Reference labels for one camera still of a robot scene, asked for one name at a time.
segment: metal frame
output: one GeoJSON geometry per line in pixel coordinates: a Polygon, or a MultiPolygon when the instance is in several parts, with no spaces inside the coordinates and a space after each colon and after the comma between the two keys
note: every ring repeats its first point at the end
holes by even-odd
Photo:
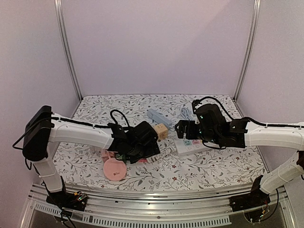
{"type": "Polygon", "coordinates": [[[258,16],[260,13],[260,7],[261,7],[261,0],[255,0],[245,58],[244,58],[241,73],[240,73],[240,76],[239,76],[239,79],[237,82],[237,88],[236,88],[234,96],[233,96],[233,100],[236,102],[238,101],[239,95],[242,91],[244,79],[245,79],[248,64],[250,61],[250,56],[251,56],[251,52],[252,52],[252,48],[253,48],[253,44],[254,44],[254,39],[256,36],[256,31],[257,31],[256,29],[257,29],[257,23],[258,23],[258,16]]]}
{"type": "Polygon", "coordinates": [[[67,66],[68,66],[68,69],[70,72],[70,76],[72,79],[72,83],[73,83],[77,98],[79,101],[82,101],[83,96],[82,96],[80,86],[78,83],[78,79],[76,76],[76,71],[75,71],[70,47],[69,47],[68,40],[67,40],[67,32],[66,32],[66,27],[65,27],[64,17],[63,17],[61,0],[55,0],[55,9],[56,9],[57,21],[58,21],[59,32],[60,32],[61,41],[62,41],[62,45],[63,45],[63,50],[65,52],[65,56],[66,56],[66,60],[67,60],[66,61],[67,66]]]}
{"type": "MultiPolygon", "coordinates": [[[[85,191],[89,195],[84,212],[73,211],[71,219],[102,227],[212,227],[218,226],[219,220],[233,214],[229,206],[229,197],[250,192],[250,185],[223,187],[219,189],[199,191],[169,191],[158,193],[132,192],[107,189],[87,189],[83,186],[67,185],[67,191],[85,191]]],[[[282,209],[287,227],[295,227],[294,215],[284,188],[279,188],[282,209]]],[[[46,203],[47,191],[44,186],[33,184],[28,195],[27,211],[23,216],[22,228],[28,228],[33,210],[43,211],[58,216],[58,208],[46,203]]],[[[270,194],[271,205],[276,204],[276,192],[270,194]]]]}

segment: white wall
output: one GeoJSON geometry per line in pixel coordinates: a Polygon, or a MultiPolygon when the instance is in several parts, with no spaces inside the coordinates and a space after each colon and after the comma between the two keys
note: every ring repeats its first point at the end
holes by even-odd
{"type": "Polygon", "coordinates": [[[69,116],[77,99],[53,0],[0,1],[0,43],[0,227],[15,228],[36,175],[11,145],[42,105],[69,116]]]}
{"type": "MultiPolygon", "coordinates": [[[[262,122],[304,121],[304,2],[264,0],[239,105],[262,122]]],[[[263,147],[273,170],[293,150],[263,147]]],[[[299,227],[304,227],[304,181],[297,178],[286,190],[299,227]]]]}
{"type": "Polygon", "coordinates": [[[63,1],[84,95],[233,95],[253,0],[63,1]]]}

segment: pink plastic toy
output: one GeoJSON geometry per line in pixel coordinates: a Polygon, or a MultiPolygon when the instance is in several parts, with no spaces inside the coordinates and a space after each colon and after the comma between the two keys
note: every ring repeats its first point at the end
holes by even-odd
{"type": "Polygon", "coordinates": [[[127,166],[123,161],[111,158],[108,152],[107,154],[109,159],[104,163],[105,177],[111,181],[120,181],[127,173],[127,166]]]}
{"type": "Polygon", "coordinates": [[[105,149],[101,150],[101,159],[104,163],[109,159],[109,156],[111,158],[115,158],[115,153],[113,151],[107,151],[105,149]]]}

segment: wooden block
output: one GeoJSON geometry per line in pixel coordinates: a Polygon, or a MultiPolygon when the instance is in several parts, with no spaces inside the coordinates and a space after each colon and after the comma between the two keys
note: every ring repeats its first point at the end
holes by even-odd
{"type": "Polygon", "coordinates": [[[154,126],[154,130],[156,131],[159,140],[163,140],[168,137],[169,130],[164,124],[161,123],[154,126]]]}

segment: white power strip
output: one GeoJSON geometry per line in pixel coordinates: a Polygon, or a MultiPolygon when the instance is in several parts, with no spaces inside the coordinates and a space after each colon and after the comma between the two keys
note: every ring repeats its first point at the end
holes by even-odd
{"type": "Polygon", "coordinates": [[[175,141],[175,146],[179,156],[210,150],[209,147],[203,145],[202,140],[178,139],[175,141]]]}
{"type": "Polygon", "coordinates": [[[147,160],[148,163],[152,163],[152,162],[155,162],[155,161],[157,161],[157,160],[159,160],[159,159],[161,159],[161,158],[163,158],[163,157],[167,156],[168,154],[173,153],[175,151],[176,151],[175,146],[173,146],[173,145],[168,146],[166,149],[161,150],[161,153],[159,153],[157,155],[154,155],[150,158],[146,158],[146,160],[147,160]]]}

